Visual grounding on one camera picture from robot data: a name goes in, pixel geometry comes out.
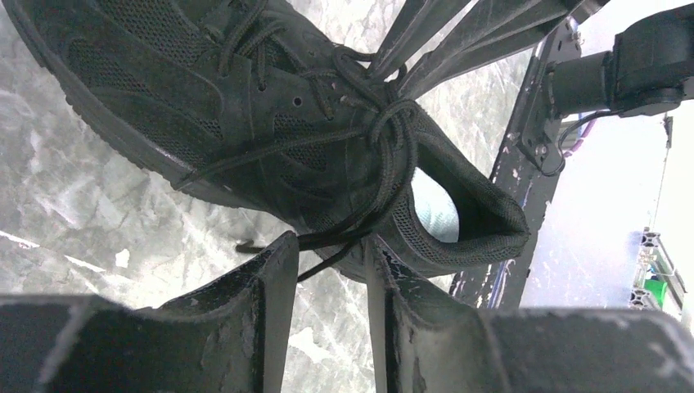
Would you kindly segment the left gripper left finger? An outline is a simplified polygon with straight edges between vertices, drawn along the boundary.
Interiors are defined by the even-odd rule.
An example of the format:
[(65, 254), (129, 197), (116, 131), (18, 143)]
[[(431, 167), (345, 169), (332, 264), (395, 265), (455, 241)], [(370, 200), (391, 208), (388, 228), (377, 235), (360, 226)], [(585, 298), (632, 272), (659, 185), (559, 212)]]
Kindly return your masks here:
[(4, 392), (279, 392), (299, 244), (253, 259), (157, 308), (100, 296), (4, 295)]

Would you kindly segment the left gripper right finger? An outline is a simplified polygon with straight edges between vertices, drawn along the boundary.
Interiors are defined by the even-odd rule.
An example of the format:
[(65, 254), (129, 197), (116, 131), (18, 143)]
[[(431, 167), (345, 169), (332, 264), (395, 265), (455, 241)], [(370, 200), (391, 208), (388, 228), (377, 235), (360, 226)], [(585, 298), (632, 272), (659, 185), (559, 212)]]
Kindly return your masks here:
[(690, 392), (693, 339), (658, 311), (476, 309), (364, 245), (379, 392)]

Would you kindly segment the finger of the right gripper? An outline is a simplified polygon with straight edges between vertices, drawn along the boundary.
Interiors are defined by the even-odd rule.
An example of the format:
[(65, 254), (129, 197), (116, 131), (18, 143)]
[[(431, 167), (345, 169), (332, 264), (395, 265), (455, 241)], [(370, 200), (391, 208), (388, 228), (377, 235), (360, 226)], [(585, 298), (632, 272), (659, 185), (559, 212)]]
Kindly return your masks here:
[(406, 1), (368, 67), (369, 79), (384, 79), (451, 21), (468, 1)]
[(574, 18), (587, 20), (606, 1), (479, 1), (399, 83), (399, 95), (415, 99), (438, 84), (522, 52)]

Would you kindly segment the black sneaker shoe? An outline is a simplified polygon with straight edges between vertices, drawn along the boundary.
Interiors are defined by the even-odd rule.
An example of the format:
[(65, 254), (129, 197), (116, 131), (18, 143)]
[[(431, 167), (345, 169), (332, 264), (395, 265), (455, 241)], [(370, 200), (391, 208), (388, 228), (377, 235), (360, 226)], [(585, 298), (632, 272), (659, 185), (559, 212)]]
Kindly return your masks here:
[(171, 186), (289, 224), (365, 279), (368, 238), (431, 278), (517, 257), (518, 204), (368, 54), (286, 1), (6, 1), (95, 133)]

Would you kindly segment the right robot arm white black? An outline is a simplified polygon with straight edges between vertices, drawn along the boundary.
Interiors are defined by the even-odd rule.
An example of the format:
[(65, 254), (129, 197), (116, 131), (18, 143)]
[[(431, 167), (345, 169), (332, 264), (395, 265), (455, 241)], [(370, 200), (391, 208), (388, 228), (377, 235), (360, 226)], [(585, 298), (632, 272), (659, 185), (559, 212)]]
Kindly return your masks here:
[[(435, 86), (539, 43), (577, 11), (603, 1), (478, 1), (436, 49), (398, 82), (399, 93), (417, 98)], [(368, 73), (387, 77), (460, 12), (464, 1), (407, 1), (374, 55)], [(657, 13), (616, 35), (607, 54), (604, 87), (613, 111), (646, 93), (682, 89), (693, 76), (693, 6)]]

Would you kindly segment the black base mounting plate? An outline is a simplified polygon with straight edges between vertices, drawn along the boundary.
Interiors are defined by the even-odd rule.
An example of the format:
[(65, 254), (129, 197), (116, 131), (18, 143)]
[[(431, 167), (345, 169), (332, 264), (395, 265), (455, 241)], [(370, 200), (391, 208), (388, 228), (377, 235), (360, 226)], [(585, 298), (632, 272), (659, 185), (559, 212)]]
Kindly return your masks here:
[(515, 309), (521, 302), (530, 265), (538, 241), (538, 232), (557, 188), (558, 177), (545, 177), (521, 150), (522, 136), (529, 128), (543, 129), (545, 118), (539, 114), (539, 84), (549, 61), (577, 59), (580, 44), (574, 37), (578, 22), (569, 17), (559, 24), (534, 49), (517, 95), (511, 118), (498, 149), (490, 179), (521, 205), (530, 228), (525, 249), (515, 259), (465, 269), (454, 275), (449, 295), (477, 308)]

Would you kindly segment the green bin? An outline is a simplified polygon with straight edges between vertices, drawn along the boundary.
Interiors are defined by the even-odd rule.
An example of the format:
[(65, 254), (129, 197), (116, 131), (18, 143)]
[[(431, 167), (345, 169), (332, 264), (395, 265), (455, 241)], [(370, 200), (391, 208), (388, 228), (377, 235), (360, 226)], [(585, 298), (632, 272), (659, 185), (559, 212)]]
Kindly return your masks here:
[(645, 280), (644, 288), (655, 297), (656, 303), (662, 308), (668, 290), (668, 283), (660, 279), (649, 278)]

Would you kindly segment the aluminium frame rail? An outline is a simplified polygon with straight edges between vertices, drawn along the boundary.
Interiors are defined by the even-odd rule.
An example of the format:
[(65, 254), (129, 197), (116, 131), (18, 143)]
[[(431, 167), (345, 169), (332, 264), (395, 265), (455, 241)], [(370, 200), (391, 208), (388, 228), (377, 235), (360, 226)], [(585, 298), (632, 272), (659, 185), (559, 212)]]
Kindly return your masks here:
[[(650, 221), (642, 230), (640, 238), (637, 255), (637, 271), (630, 293), (629, 308), (657, 309), (675, 318), (681, 318), (683, 316), (683, 306), (687, 288), (680, 272), (665, 248), (661, 233), (655, 230), (656, 218), (660, 208), (661, 193), (665, 180), (665, 170), (667, 169), (669, 151), (672, 147), (673, 116), (669, 114), (664, 115), (660, 124), (666, 136), (664, 159), (660, 166), (661, 174), (659, 187), (654, 197)], [(649, 278), (660, 279), (668, 283), (668, 290), (662, 308), (656, 303), (655, 297), (644, 288), (644, 282)]]

